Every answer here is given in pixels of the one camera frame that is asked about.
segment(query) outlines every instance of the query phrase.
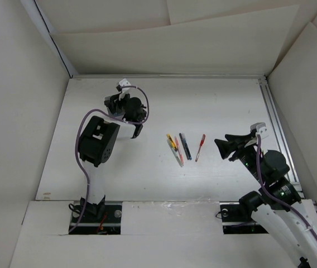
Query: white wall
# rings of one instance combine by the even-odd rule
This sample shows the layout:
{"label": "white wall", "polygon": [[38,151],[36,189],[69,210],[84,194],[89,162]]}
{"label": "white wall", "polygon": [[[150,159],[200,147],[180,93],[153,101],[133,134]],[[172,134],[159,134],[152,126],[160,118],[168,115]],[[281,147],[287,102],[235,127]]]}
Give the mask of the white wall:
{"label": "white wall", "polygon": [[285,117],[287,141],[302,188],[317,200],[317,23],[309,23],[269,76]]}
{"label": "white wall", "polygon": [[[23,2],[30,2],[32,0],[21,0]],[[166,49],[168,53],[170,51],[174,51],[174,55],[176,57],[184,58],[184,60],[180,60],[179,64],[181,66],[193,66],[196,67],[190,69],[182,69],[180,67],[172,64],[172,56],[167,56],[167,53],[164,55],[160,55],[159,58],[163,61],[163,63],[157,63],[154,59],[149,60],[148,63],[144,63],[145,68],[136,68],[138,63],[143,63],[148,59],[147,56],[144,56],[142,52],[144,50],[149,51],[150,55],[157,55],[159,51],[163,51],[162,45],[160,44],[162,40],[170,40],[172,37],[168,36],[167,33],[170,32],[170,28],[173,25],[178,23],[187,23],[192,21],[200,21],[207,20],[209,18],[218,18],[218,17],[227,17],[237,14],[249,13],[254,11],[263,11],[266,9],[279,8],[279,7],[287,7],[291,5],[299,5],[299,9],[293,21],[292,25],[289,25],[287,28],[286,36],[282,40],[282,44],[279,41],[272,40],[271,37],[266,36],[266,40],[272,40],[274,44],[278,44],[280,46],[280,53],[278,57],[274,57],[273,65],[279,63],[281,59],[284,57],[286,52],[289,50],[291,45],[294,43],[298,35],[304,29],[306,24],[314,19],[317,14],[317,0],[135,0],[128,1],[125,0],[37,0],[39,6],[43,9],[44,14],[48,18],[48,20],[53,25],[55,31],[52,31],[53,34],[69,34],[68,37],[71,40],[65,40],[64,44],[61,44],[59,40],[59,46],[66,51],[66,54],[73,62],[74,66],[82,73],[82,74],[95,74],[95,73],[231,73],[232,68],[216,68],[217,63],[221,63],[224,66],[226,64],[221,61],[220,58],[213,58],[214,63],[209,62],[209,60],[204,59],[204,57],[200,57],[203,61],[206,61],[205,64],[199,64],[199,60],[192,59],[190,56],[192,54],[197,55],[200,54],[201,51],[196,47],[207,47],[210,43],[212,47],[215,48],[214,52],[210,52],[210,59],[213,56],[217,55],[228,55],[229,58],[234,58],[235,56],[240,60],[240,64],[244,66],[250,66],[252,63],[245,63],[242,59],[245,58],[245,55],[241,55],[244,49],[234,49],[235,44],[247,44],[248,41],[244,39],[236,39],[244,36],[244,34],[232,34],[234,32],[233,25],[230,25],[223,21],[215,21],[212,23],[212,26],[206,25],[205,28],[210,30],[209,36],[202,36],[202,30],[196,32],[194,29],[197,28],[199,24],[190,24],[187,28],[190,32],[185,34],[185,39],[177,38],[174,40],[174,44],[169,45],[169,48]],[[269,24],[269,19],[271,16],[267,16],[263,23],[259,23],[258,26],[249,25],[248,30],[245,32],[252,30],[252,32],[258,32],[259,27],[262,25]],[[277,27],[278,25],[282,25],[286,22],[286,17],[284,15],[280,16],[280,19],[274,22],[274,25]],[[245,22],[240,22],[240,26],[245,25]],[[226,27],[230,28],[224,32],[218,32],[218,34],[212,35],[212,32],[216,33],[217,25],[227,25]],[[130,31],[130,30],[138,30],[145,29],[143,31]],[[88,33],[103,33],[103,32],[122,32],[121,34],[125,34],[127,36],[133,36],[135,39],[135,43],[133,41],[127,41],[129,37],[120,37],[119,41],[114,40],[113,36],[115,35],[90,35]],[[152,33],[155,37],[161,36],[160,38],[152,41],[152,37],[147,37],[147,34]],[[220,40],[232,41],[232,44],[229,45],[229,49],[220,46],[220,42],[215,40],[212,42],[212,36],[221,37]],[[100,38],[102,40],[90,40],[89,44],[85,44],[87,38]],[[80,44],[79,47],[72,48],[68,51],[68,46],[76,46],[74,44],[75,40]],[[203,40],[204,45],[197,45],[197,40]],[[102,44],[105,42],[110,43],[110,48],[102,47]],[[262,47],[269,47],[263,44],[261,41],[258,42]],[[112,44],[120,45],[123,44],[125,47],[125,54],[119,54],[119,50],[117,47],[114,47]],[[189,44],[195,44],[195,50],[193,53],[189,51],[187,46]],[[179,53],[176,52],[175,45],[179,45],[178,51],[185,51],[185,56],[178,56]],[[143,46],[145,49],[140,49],[139,55],[135,55],[135,47]],[[258,55],[253,55],[251,53],[247,53],[251,57],[255,59],[267,60],[267,57],[262,53],[264,49],[261,46],[257,49]],[[79,51],[88,51],[90,50],[90,59],[93,60],[96,54],[99,54],[100,59],[94,59],[96,62],[96,66],[94,68],[89,68],[90,60],[85,59],[84,56]],[[111,57],[109,60],[109,65],[111,68],[105,66],[98,66],[99,64],[105,63],[104,56],[108,56],[108,53],[103,55],[102,51],[112,51],[115,54],[115,57]],[[126,64],[120,62],[120,68],[113,67],[112,62],[118,62],[117,59],[126,59],[127,52],[131,56],[133,56],[134,62],[136,64]],[[233,53],[233,56],[227,54],[227,51]],[[74,56],[77,56],[81,62],[79,63]],[[157,70],[154,68],[150,68],[150,64],[154,66],[162,66],[161,70]],[[235,63],[230,63],[230,67],[235,67],[235,73],[255,73],[255,70],[242,70],[239,68],[239,65]],[[270,68],[265,73],[268,74],[271,72]]]}
{"label": "white wall", "polygon": [[0,268],[35,196],[67,83],[20,2],[0,0]]}

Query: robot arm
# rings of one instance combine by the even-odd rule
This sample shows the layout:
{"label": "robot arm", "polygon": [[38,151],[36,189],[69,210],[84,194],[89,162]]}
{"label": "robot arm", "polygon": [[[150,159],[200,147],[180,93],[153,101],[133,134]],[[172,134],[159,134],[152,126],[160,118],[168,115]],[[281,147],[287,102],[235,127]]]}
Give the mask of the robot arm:
{"label": "robot arm", "polygon": [[[239,159],[261,185],[259,193],[250,192],[239,200],[240,209],[272,235],[294,265],[317,268],[317,231],[308,219],[301,218],[307,213],[299,194],[284,177],[290,170],[284,156],[278,151],[263,154],[261,135],[266,135],[264,123],[253,125],[248,135],[215,140],[223,159],[233,154],[229,160]],[[259,153],[254,148],[257,140]]]}
{"label": "robot arm", "polygon": [[[130,98],[129,89],[137,88],[147,101],[146,94],[138,87],[131,86],[123,79],[117,86],[118,94],[108,96],[104,105],[108,108],[108,114],[100,109],[89,111],[79,127],[76,148],[83,166],[77,158],[78,165],[87,177],[87,194],[81,198],[79,205],[69,205],[73,212],[80,212],[77,224],[82,217],[91,221],[99,221],[105,214],[104,178],[100,175],[101,168],[98,166],[110,158],[117,138],[136,138],[141,133],[143,123],[146,122],[148,112],[139,98]],[[84,131],[80,134],[85,119],[92,112],[100,112],[108,116],[114,122],[105,121],[103,118],[93,116]]]}

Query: white enclosure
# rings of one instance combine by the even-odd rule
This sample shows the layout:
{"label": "white enclosure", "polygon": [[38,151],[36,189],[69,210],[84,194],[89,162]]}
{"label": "white enclosure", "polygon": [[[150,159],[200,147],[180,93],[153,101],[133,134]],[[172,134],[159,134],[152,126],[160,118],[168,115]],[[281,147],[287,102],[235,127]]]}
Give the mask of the white enclosure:
{"label": "white enclosure", "polygon": [[[122,77],[151,107],[100,166],[122,235],[67,236],[79,123]],[[317,228],[317,0],[0,0],[0,268],[292,267],[270,235],[214,218],[259,184],[213,140],[256,122]],[[182,168],[165,139],[179,132],[192,155],[206,134]]]}

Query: white table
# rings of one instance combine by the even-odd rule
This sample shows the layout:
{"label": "white table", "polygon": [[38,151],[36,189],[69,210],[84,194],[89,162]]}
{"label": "white table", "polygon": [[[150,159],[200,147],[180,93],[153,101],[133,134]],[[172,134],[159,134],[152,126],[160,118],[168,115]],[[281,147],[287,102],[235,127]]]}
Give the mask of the white table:
{"label": "white table", "polygon": [[218,210],[212,201],[123,202],[121,235],[78,236],[68,235],[68,201],[33,201],[10,267],[295,267],[269,234],[224,235]]}
{"label": "white table", "polygon": [[[226,133],[245,135],[251,124],[266,122],[270,136],[262,147],[278,149],[257,78],[127,78],[147,93],[150,117],[137,139],[117,140],[111,158],[99,166],[107,200],[238,200],[260,187],[239,161],[222,160],[214,143]],[[87,111],[105,110],[104,97],[117,93],[115,87],[121,79],[78,77],[69,81],[37,200],[79,200],[84,196],[84,175],[74,158],[75,136]],[[132,95],[145,102],[136,91]],[[178,136],[179,132],[186,134],[193,157],[206,134],[198,162],[185,161],[184,167],[177,164],[166,134]]]}

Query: pen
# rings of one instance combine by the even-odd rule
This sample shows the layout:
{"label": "pen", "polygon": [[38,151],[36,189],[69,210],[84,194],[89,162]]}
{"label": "pen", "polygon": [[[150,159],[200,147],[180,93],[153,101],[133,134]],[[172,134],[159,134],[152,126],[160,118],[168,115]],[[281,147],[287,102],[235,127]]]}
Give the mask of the pen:
{"label": "pen", "polygon": [[190,153],[190,150],[188,149],[188,144],[186,141],[186,136],[183,133],[180,133],[180,138],[182,141],[183,149],[185,150],[185,153],[186,153],[187,160],[192,160],[191,153]]}
{"label": "pen", "polygon": [[177,139],[176,136],[175,136],[175,142],[176,142],[177,149],[178,149],[178,151],[179,151],[179,155],[180,155],[180,159],[181,159],[182,166],[184,166],[185,163],[184,163],[184,161],[183,161],[183,156],[182,156],[182,153],[181,153],[181,150],[180,150],[179,140]]}
{"label": "pen", "polygon": [[205,140],[205,134],[203,134],[201,143],[200,143],[200,145],[199,145],[198,153],[197,153],[197,156],[196,156],[196,162],[198,161],[199,152],[201,151],[201,148],[202,148],[202,145],[203,145],[203,143],[204,143],[204,140]]}
{"label": "pen", "polygon": [[180,158],[177,156],[177,154],[176,154],[176,152],[175,152],[175,149],[172,147],[171,141],[170,141],[170,140],[167,140],[167,143],[169,144],[169,146],[170,146],[170,148],[171,148],[171,151],[174,153],[174,156],[176,157],[176,160],[177,160],[177,162],[179,163],[180,167],[182,167],[181,160],[180,160]]}
{"label": "pen", "polygon": [[177,149],[177,146],[175,145],[173,139],[171,138],[171,135],[170,135],[170,134],[166,134],[166,136],[167,136],[167,138],[169,139],[169,141],[170,141],[170,143],[171,143],[171,147],[172,147],[175,151],[177,151],[177,150],[178,150],[178,149]]}

